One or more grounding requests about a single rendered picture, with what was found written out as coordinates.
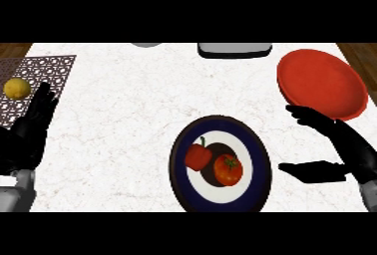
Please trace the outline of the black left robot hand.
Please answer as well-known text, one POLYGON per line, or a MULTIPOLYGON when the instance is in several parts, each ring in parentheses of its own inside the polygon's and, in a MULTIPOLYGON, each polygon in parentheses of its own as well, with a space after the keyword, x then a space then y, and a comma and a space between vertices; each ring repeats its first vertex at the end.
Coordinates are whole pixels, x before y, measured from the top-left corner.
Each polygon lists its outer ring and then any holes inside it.
POLYGON ((0 175, 10 175, 21 169, 34 170, 38 166, 57 103, 50 85, 41 83, 25 116, 10 128, 0 127, 0 175))

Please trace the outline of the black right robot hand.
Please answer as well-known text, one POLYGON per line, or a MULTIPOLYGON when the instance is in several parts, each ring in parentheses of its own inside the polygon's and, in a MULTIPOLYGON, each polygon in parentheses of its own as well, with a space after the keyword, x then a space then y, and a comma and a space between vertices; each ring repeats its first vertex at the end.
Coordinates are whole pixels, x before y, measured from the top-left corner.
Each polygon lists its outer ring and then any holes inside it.
POLYGON ((278 169, 303 183, 324 183, 346 180, 350 173, 359 184, 377 180, 377 150, 341 120, 332 120, 309 107, 287 106, 291 116, 301 126, 313 128, 328 137, 343 163, 325 160, 304 163, 281 163, 278 169))

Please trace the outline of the red bowl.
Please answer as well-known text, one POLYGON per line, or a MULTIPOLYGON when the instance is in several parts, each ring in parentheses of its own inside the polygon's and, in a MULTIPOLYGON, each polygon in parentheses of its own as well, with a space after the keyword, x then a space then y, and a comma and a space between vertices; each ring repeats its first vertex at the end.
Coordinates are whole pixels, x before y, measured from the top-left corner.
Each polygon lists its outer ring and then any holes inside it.
POLYGON ((276 82, 287 102, 349 121, 366 108, 368 92, 352 67, 331 54, 300 49, 281 58, 276 82))

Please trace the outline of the red tomato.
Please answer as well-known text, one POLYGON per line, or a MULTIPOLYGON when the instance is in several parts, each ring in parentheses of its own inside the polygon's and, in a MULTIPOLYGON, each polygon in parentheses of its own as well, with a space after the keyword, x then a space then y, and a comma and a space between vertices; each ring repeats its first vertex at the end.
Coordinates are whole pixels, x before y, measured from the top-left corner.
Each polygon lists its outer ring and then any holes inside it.
POLYGON ((217 182, 233 186, 242 177, 242 165, 235 155, 222 154, 213 163, 213 174, 217 182))

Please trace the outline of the blue and white plate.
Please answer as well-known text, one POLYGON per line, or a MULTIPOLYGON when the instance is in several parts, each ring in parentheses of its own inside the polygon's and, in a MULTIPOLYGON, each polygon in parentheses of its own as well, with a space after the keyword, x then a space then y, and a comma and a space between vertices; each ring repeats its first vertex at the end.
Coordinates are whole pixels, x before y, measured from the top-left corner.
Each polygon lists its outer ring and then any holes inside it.
POLYGON ((208 116, 177 136, 170 155, 171 187, 189 212, 256 212, 270 189, 263 143, 236 119, 208 116))

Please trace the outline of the yellow lemon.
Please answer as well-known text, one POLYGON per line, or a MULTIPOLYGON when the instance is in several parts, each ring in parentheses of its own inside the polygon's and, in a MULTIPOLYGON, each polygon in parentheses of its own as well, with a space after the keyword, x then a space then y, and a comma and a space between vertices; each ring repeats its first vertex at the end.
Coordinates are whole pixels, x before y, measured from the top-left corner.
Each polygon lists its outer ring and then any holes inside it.
POLYGON ((23 79, 12 78, 3 86, 3 92, 9 99, 23 100, 31 94, 31 86, 23 79))

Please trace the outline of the brown lattice placemat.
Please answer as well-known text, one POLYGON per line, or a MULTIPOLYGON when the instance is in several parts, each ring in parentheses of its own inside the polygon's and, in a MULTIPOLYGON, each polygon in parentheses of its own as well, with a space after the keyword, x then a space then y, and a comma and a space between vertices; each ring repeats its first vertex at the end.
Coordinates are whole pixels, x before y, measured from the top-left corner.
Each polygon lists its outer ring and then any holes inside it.
POLYGON ((6 82, 12 78, 21 78, 29 83, 31 93, 35 93, 40 84, 46 82, 50 84, 55 98, 59 99, 75 58, 75 55, 66 55, 0 59, 0 127, 9 128, 16 119, 25 115, 32 99, 32 96, 21 101, 9 99, 3 92, 6 82))

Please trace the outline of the red bell pepper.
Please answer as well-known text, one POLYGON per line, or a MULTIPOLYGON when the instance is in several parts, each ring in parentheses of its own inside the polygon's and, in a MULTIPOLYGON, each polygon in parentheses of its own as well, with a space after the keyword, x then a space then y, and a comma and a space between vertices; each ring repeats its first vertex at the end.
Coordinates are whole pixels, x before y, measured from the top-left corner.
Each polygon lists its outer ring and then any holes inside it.
POLYGON ((205 147, 205 139, 199 138, 199 143, 193 143, 186 152, 186 167, 193 171, 201 171, 211 160, 211 151, 205 147))

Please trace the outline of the dark grey appliance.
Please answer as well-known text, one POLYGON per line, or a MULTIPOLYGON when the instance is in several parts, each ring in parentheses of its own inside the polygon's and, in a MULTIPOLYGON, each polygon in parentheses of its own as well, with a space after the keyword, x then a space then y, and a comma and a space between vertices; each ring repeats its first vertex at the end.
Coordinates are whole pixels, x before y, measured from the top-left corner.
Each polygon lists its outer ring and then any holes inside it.
POLYGON ((250 59, 264 57, 270 43, 198 43, 198 54, 207 59, 250 59))

